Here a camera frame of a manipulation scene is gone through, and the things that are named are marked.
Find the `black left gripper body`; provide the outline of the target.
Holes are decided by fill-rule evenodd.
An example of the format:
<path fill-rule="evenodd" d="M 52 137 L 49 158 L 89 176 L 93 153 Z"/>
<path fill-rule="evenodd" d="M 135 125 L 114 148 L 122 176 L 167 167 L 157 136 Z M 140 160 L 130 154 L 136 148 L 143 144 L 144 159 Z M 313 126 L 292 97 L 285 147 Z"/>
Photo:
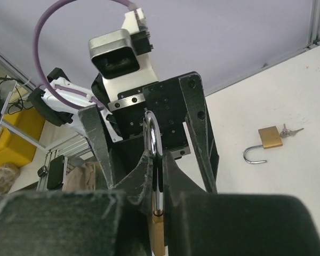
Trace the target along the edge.
<path fill-rule="evenodd" d="M 183 122 L 187 108 L 181 82 L 190 87 L 202 87 L 201 76 L 189 72 L 161 82 L 153 82 L 118 94 L 118 99 L 108 104 L 124 140 L 142 135 L 143 117 L 147 110 L 157 119 L 163 149 L 172 152 L 174 159 L 189 155 L 188 139 Z"/>

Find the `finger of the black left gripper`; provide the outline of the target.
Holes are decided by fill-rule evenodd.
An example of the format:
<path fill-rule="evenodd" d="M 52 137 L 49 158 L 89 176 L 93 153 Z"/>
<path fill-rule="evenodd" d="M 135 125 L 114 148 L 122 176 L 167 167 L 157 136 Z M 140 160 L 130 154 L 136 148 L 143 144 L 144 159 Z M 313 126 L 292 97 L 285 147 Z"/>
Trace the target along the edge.
<path fill-rule="evenodd" d="M 185 122 L 205 189 L 209 193 L 216 193 L 219 154 L 201 76 L 198 73 L 187 73 L 179 77 L 179 85 L 187 110 Z"/>
<path fill-rule="evenodd" d="M 78 111 L 79 119 L 89 140 L 91 149 L 100 164 L 107 189 L 115 185 L 113 164 L 109 156 L 106 127 L 97 105 L 90 105 Z"/>

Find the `long-shackle brass padlock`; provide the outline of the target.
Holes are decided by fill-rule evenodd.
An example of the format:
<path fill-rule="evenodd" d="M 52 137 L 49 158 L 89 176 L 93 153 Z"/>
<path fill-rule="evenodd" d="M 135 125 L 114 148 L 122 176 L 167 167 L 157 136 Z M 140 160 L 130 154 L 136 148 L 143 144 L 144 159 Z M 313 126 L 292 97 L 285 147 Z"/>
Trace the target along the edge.
<path fill-rule="evenodd" d="M 152 214 L 148 221 L 153 255 L 165 255 L 163 210 L 163 147 L 161 132 L 155 114 L 147 110 L 143 119 L 145 149 L 153 163 Z"/>

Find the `large brass padlock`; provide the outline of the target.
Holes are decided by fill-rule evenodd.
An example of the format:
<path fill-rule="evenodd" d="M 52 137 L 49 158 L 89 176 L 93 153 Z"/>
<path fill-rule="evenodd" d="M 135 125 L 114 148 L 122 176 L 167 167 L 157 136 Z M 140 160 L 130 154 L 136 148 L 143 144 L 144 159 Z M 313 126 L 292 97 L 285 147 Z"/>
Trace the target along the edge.
<path fill-rule="evenodd" d="M 267 163 L 267 160 L 258 160 L 258 161 L 249 160 L 247 157 L 247 154 L 250 150 L 254 150 L 258 148 L 271 149 L 271 148 L 281 147 L 283 145 L 282 138 L 276 126 L 258 129 L 258 134 L 261 139 L 261 144 L 248 147 L 243 151 L 243 160 L 245 160 L 248 164 Z"/>

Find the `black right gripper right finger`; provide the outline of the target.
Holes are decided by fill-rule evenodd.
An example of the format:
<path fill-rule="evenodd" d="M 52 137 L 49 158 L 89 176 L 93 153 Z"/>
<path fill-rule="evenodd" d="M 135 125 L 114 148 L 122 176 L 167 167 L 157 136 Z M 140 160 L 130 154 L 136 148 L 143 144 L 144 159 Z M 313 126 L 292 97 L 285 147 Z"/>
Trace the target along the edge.
<path fill-rule="evenodd" d="M 320 255 L 320 236 L 296 197 L 208 193 L 169 153 L 163 179 L 170 255 Z"/>

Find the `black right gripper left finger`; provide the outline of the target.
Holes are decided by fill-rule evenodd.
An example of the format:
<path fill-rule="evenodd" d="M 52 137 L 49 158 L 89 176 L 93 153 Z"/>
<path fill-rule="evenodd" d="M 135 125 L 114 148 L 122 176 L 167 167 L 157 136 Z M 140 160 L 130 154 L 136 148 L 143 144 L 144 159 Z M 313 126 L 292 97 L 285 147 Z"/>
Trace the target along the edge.
<path fill-rule="evenodd" d="M 0 255 L 151 255 L 153 162 L 109 190 L 20 191 L 0 203 Z"/>

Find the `small silver key bunch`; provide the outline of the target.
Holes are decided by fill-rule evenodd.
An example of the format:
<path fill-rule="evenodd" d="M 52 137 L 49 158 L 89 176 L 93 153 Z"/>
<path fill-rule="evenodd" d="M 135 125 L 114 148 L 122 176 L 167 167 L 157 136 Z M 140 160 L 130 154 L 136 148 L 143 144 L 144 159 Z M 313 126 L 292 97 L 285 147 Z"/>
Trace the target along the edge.
<path fill-rule="evenodd" d="M 282 139 L 285 139 L 285 138 L 288 138 L 288 137 L 293 137 L 295 136 L 298 132 L 304 130 L 304 128 L 300 128 L 300 129 L 297 129 L 297 130 L 290 130 L 286 127 L 286 124 L 283 124 L 283 129 L 282 131 L 280 132 L 280 137 Z"/>

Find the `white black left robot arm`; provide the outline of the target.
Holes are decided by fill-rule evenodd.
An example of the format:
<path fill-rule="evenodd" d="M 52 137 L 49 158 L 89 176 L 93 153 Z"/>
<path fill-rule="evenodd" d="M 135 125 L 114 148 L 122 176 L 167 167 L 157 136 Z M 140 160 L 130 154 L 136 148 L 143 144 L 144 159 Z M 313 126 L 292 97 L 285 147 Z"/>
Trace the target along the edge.
<path fill-rule="evenodd" d="M 86 90 L 71 83 L 60 68 L 49 75 L 50 89 L 34 89 L 29 96 L 33 107 L 47 121 L 69 125 L 79 134 L 85 130 L 78 118 L 81 108 L 95 104 L 101 109 L 109 139 L 108 146 L 131 172 L 139 161 L 144 145 L 143 117 L 152 111 L 157 119 L 162 147 L 179 159 L 193 149 L 205 188 L 214 193 L 219 155 L 204 96 L 201 76 L 189 72 L 160 82 L 143 82 L 135 88 L 108 98 L 108 84 L 101 76 Z"/>

